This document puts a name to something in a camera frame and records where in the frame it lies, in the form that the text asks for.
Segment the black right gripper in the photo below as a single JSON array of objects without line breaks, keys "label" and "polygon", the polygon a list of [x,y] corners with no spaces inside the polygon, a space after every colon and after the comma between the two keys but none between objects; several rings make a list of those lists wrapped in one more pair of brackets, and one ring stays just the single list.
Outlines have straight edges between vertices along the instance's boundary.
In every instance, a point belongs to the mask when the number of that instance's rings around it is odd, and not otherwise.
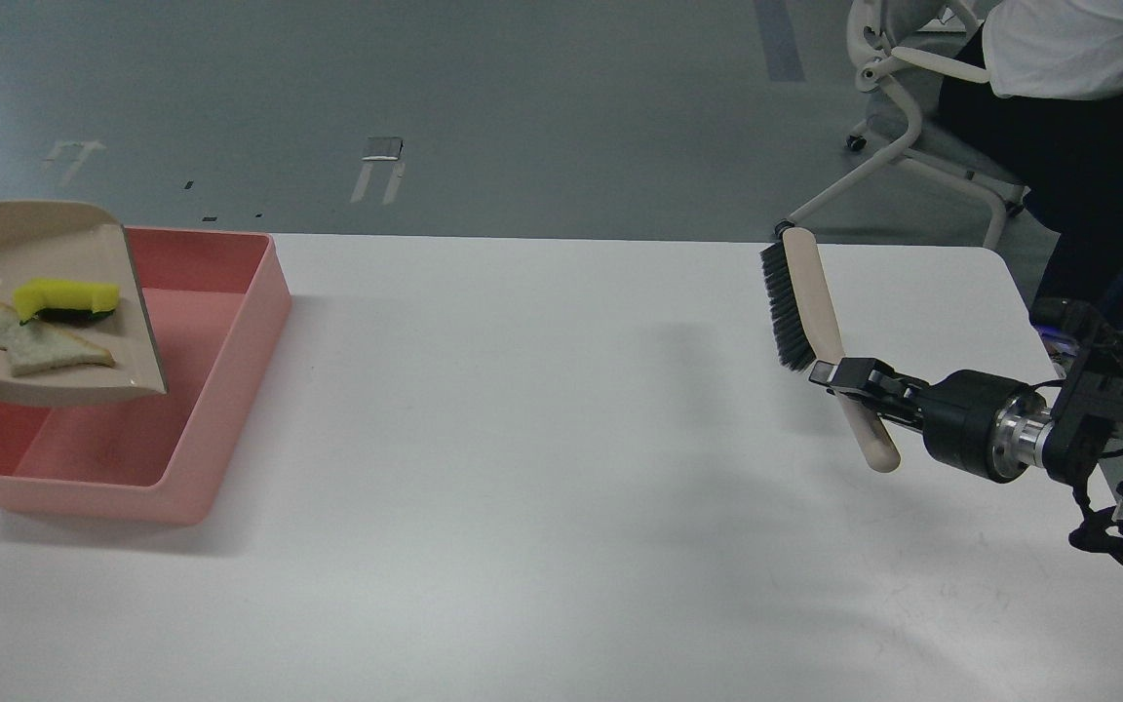
[{"label": "black right gripper", "polygon": [[928,386],[923,379],[892,370],[883,361],[843,357],[838,363],[815,361],[809,382],[892,423],[921,425],[926,453],[944,465],[995,484],[1012,483],[1026,469],[1008,449],[996,450],[1001,417],[1033,395],[1016,379],[962,370]]}]

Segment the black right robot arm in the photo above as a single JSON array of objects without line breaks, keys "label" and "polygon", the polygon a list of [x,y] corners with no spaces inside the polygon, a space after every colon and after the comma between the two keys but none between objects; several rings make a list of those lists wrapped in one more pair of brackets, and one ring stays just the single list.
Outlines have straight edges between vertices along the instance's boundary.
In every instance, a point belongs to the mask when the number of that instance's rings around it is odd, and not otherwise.
[{"label": "black right robot arm", "polygon": [[873,357],[815,361],[809,379],[973,476],[1008,484],[1044,471],[1079,508],[1069,545],[1123,565],[1123,331],[1077,299],[1041,299],[1029,318],[1066,354],[1053,401],[1017,379],[961,370],[928,383]]}]

